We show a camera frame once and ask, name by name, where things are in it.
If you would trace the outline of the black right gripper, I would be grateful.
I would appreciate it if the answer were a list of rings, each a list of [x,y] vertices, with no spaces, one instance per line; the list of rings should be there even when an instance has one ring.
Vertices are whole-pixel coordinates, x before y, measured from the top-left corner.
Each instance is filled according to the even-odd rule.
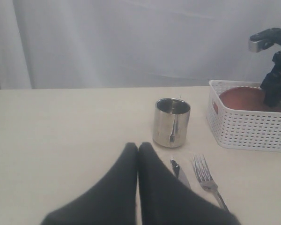
[[[266,38],[270,44],[281,46],[281,29],[270,29]],[[267,106],[277,106],[281,102],[281,50],[274,54],[272,61],[274,67],[260,86],[265,91],[264,104]]]

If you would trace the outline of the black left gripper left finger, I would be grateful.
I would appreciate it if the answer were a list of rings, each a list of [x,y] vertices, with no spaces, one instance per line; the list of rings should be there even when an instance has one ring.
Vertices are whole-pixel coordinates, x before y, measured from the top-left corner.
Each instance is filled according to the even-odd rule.
[[[91,189],[49,213],[42,224],[136,224],[137,155],[135,143],[127,143],[112,168]]]

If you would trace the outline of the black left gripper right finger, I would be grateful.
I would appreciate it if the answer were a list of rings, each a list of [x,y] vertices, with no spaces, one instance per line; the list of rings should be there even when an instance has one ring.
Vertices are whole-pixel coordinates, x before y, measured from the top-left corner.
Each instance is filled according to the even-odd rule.
[[[203,199],[163,164],[151,143],[138,151],[141,217],[144,225],[238,225],[235,215]]]

